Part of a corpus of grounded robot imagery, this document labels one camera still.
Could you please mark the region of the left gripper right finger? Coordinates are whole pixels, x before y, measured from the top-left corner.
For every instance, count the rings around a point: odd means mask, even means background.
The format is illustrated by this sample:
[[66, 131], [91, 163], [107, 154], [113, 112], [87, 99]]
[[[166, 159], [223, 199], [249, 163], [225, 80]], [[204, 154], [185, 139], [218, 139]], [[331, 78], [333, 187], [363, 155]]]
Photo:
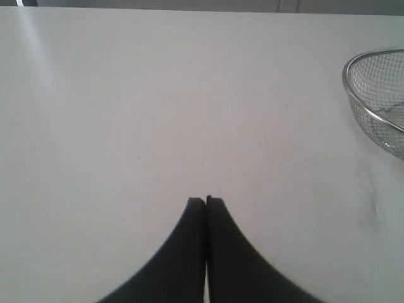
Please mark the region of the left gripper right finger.
[[211, 302], [319, 302], [270, 265], [250, 244], [223, 199], [206, 199]]

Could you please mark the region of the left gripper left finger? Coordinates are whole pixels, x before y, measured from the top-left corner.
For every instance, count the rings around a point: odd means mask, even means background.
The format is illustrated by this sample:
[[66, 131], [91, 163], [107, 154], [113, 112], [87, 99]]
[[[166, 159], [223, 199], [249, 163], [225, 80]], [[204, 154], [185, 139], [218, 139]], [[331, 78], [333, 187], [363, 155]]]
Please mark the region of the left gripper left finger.
[[174, 230], [155, 255], [101, 302], [203, 302], [206, 205], [189, 198]]

